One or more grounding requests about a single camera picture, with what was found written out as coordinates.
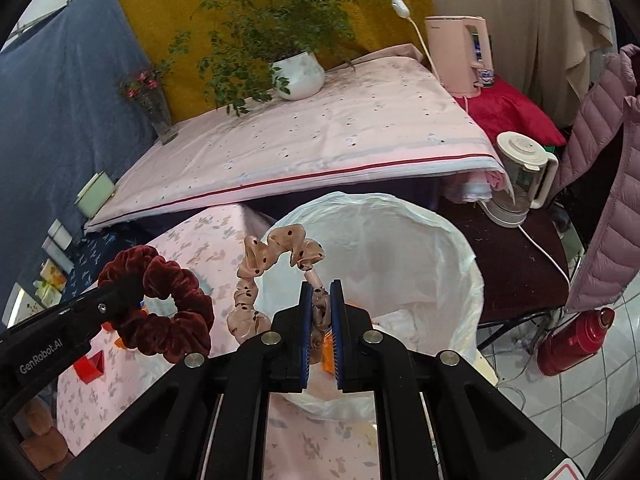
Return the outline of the person's hand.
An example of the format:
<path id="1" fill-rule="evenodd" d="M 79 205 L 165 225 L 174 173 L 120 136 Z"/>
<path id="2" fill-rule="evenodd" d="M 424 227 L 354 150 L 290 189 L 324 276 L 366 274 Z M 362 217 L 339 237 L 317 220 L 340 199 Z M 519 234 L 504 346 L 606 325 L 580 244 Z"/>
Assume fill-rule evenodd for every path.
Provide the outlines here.
<path id="1" fill-rule="evenodd" d="M 58 479 L 63 469 L 74 458 L 67 442 L 55 427 L 51 411 L 38 398 L 28 401 L 21 414 L 26 417 L 32 433 L 21 448 L 27 458 L 45 479 Z"/>

